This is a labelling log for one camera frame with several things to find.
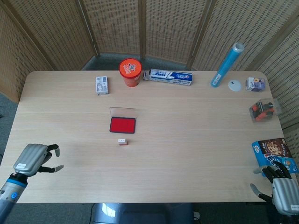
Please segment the floor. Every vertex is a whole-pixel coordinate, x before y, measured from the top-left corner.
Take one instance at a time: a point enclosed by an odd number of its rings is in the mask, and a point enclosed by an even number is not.
[[[126,57],[134,56],[102,54],[101,57],[92,58],[83,70],[118,70],[120,61]],[[141,61],[144,70],[151,68],[185,70],[182,64],[154,58]],[[17,104],[0,95],[0,160],[5,151],[16,109]],[[88,224],[92,205],[90,203],[16,204],[5,224]],[[202,224],[278,224],[275,208],[266,203],[195,203],[194,209],[200,213]]]

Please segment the robotic hand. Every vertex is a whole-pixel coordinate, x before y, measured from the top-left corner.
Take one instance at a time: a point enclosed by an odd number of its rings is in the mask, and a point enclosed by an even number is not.
[[[28,144],[20,157],[14,164],[15,173],[12,173],[0,190],[0,224],[5,221],[15,203],[19,200],[24,189],[27,187],[27,178],[37,172],[55,173],[61,170],[64,165],[55,168],[43,167],[55,150],[56,157],[59,157],[59,146],[40,144]]]
[[[253,192],[261,199],[273,203],[282,215],[281,224],[299,224],[299,187],[291,178],[286,167],[277,161],[276,166],[259,167],[254,173],[263,172],[272,184],[272,197],[260,192],[254,184],[250,184]]]

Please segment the wicker panel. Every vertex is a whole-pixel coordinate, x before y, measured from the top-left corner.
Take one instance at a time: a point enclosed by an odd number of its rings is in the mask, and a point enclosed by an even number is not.
[[[282,107],[281,124],[299,121],[299,26],[257,69],[269,81],[273,97]]]
[[[234,70],[244,70],[299,6],[297,0],[219,0],[213,10],[193,67],[218,70],[232,45],[245,51]]]
[[[290,152],[299,167],[299,127],[297,129],[285,130],[284,136]],[[299,181],[299,174],[296,174],[296,177],[297,181]]]
[[[27,75],[50,70],[0,7],[0,92],[18,102]]]
[[[93,56],[74,0],[6,0],[59,70],[80,70]]]
[[[146,0],[146,54],[186,63],[206,0]]]
[[[83,0],[101,52],[139,54],[138,0]]]

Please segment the toothpaste box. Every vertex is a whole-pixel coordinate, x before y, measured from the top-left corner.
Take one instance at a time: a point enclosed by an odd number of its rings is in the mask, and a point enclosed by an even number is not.
[[[149,72],[144,71],[143,79],[148,81],[191,85],[192,73],[152,69]]]
[[[266,88],[266,83],[263,78],[249,77],[246,80],[246,90],[253,92],[260,92]]]
[[[256,141],[252,147],[259,166],[275,166],[273,161],[278,161],[284,164],[290,174],[298,172],[284,138]]]
[[[95,89],[98,95],[108,94],[108,79],[107,76],[100,76],[96,78]]]

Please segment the blue tube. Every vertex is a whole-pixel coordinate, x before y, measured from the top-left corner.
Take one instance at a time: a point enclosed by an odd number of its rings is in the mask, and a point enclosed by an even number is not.
[[[220,66],[218,72],[214,76],[214,78],[211,81],[211,86],[218,87],[224,78],[224,76],[227,74],[227,72],[230,70],[230,68],[233,66],[234,62],[237,60],[237,58],[240,56],[240,54],[244,51],[244,44],[242,43],[235,43],[230,50],[228,56]]]

